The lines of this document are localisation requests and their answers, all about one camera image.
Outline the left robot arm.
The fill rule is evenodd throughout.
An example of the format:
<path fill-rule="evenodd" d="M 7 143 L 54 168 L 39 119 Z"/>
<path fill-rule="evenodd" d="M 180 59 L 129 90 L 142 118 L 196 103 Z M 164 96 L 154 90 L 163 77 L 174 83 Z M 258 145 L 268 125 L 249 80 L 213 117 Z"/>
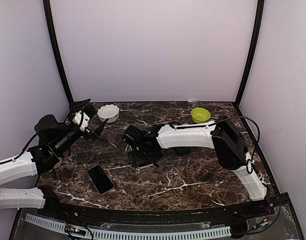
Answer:
<path fill-rule="evenodd" d="M 34 137 L 39 138 L 38 145 L 30 147 L 26 144 L 19 155 L 0 160 L 0 210 L 44 209 L 53 218 L 63 214 L 63 206 L 49 186 L 8 189 L 1 185 L 49 172 L 80 137 L 98 139 L 108 122 L 105 119 L 95 131 L 88 128 L 89 121 L 97 114 L 90 99 L 72 102 L 69 112 L 69 123 L 58 122 L 52 114 L 43 116 L 34 126 Z"/>

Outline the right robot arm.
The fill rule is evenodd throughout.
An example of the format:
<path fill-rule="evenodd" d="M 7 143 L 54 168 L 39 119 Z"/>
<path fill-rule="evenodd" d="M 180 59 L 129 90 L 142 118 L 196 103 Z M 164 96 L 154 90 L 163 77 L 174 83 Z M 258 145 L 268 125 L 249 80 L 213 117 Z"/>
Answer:
<path fill-rule="evenodd" d="M 267 184 L 230 117 L 222 115 L 217 120 L 195 124 L 161 123 L 149 130 L 130 125 L 122 139 L 131 147 L 128 157 L 132 166 L 139 169 L 156 166 L 162 150 L 173 149 L 181 155 L 191 148 L 214 149 L 220 166 L 239 178 L 253 201 L 248 205 L 248 213 L 258 217 L 267 209 Z"/>

